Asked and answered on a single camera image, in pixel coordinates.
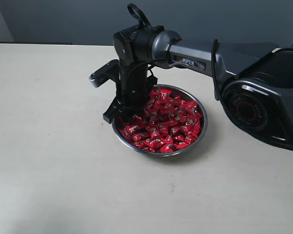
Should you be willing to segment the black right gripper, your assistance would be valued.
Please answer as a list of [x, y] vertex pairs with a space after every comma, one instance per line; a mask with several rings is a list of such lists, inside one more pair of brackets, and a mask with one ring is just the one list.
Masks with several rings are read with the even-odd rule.
[[122, 115], [125, 125], [134, 124], [134, 114], [146, 105], [150, 99], [150, 92], [158, 79], [154, 75], [148, 76], [148, 64], [134, 62], [126, 65], [118, 61], [118, 76], [116, 96], [108, 109], [103, 113], [103, 119], [112, 123]]

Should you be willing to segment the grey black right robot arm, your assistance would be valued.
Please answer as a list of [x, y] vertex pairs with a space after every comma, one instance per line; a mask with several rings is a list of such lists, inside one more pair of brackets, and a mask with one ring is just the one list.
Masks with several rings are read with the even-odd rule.
[[132, 26], [113, 36], [118, 58], [96, 72], [95, 85], [112, 80], [116, 96], [104, 113], [111, 123], [149, 100], [151, 67], [190, 69], [211, 77], [229, 120], [253, 138], [293, 151], [293, 47], [274, 43], [187, 42], [162, 26]]

